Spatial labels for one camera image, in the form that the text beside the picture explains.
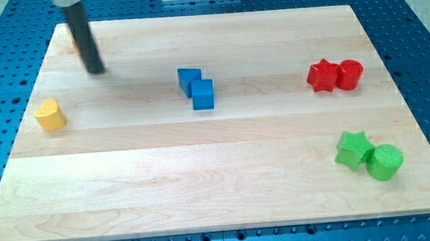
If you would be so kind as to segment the yellow block behind arm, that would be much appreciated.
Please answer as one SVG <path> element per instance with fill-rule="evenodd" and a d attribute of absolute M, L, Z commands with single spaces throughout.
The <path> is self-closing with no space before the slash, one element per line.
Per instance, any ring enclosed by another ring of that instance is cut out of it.
<path fill-rule="evenodd" d="M 79 50 L 72 33 L 70 33 L 70 44 L 72 45 L 73 53 L 75 53 L 76 55 L 79 55 Z"/>

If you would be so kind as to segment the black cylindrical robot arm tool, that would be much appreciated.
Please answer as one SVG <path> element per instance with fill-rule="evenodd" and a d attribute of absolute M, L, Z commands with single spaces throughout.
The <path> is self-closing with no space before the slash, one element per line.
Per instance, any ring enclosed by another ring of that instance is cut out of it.
<path fill-rule="evenodd" d="M 51 0 L 51 2 L 63 12 L 86 71 L 91 74 L 104 72 L 104 65 L 90 30 L 83 0 Z"/>

